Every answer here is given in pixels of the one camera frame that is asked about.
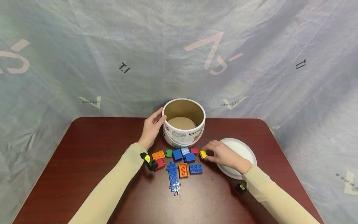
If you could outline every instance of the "hand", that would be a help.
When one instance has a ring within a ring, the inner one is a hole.
[[[207,156],[204,160],[231,167],[242,175],[247,173],[252,166],[249,160],[243,158],[222,142],[213,140],[202,148],[205,151],[208,149],[215,153],[215,157]]]
[[[159,108],[159,110],[155,111],[150,117],[144,120],[142,136],[140,137],[138,143],[141,144],[147,151],[153,145],[154,140],[159,133],[160,127],[166,119],[166,115],[161,115],[162,110],[162,107]]]

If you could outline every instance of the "dark red tabletop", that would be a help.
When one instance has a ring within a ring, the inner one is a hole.
[[[143,122],[144,118],[91,117],[72,122],[14,224],[68,223],[128,146],[138,141]],[[195,147],[200,149],[211,140],[223,138],[246,143],[258,166],[323,223],[265,122],[207,119]],[[149,153],[171,148],[160,133]],[[251,194],[240,195],[233,190],[238,182],[226,177],[216,164],[205,162],[202,175],[180,179],[179,195],[174,196],[165,169],[150,172],[143,166],[108,223],[275,223]]]

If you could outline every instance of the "person's right hand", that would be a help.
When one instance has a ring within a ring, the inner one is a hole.
[[[231,167],[242,175],[247,173],[252,166],[252,163],[249,160],[243,158],[220,141],[213,140],[202,148],[202,150],[205,151],[208,149],[213,151],[215,156],[207,156],[204,160]]]

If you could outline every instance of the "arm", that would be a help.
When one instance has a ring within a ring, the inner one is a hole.
[[[256,165],[243,175],[247,189],[280,224],[318,223],[295,199]]]
[[[116,166],[99,182],[68,224],[106,224],[128,183],[143,164],[140,157],[153,145],[166,115],[163,108],[145,119],[138,143],[132,144]]]
[[[231,167],[243,175],[247,189],[280,224],[316,224],[313,218],[295,199],[282,190],[256,165],[243,158],[222,142],[213,140],[202,150],[212,150],[216,156],[204,159]]]
[[[143,164],[147,150],[132,144],[116,166],[99,182],[68,224],[106,224],[124,190]]]

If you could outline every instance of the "person's left hand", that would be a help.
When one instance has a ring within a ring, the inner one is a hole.
[[[157,137],[160,127],[163,125],[166,115],[162,116],[163,108],[155,111],[150,117],[144,120],[143,132],[138,143],[141,144],[145,150],[153,145],[155,138]]]

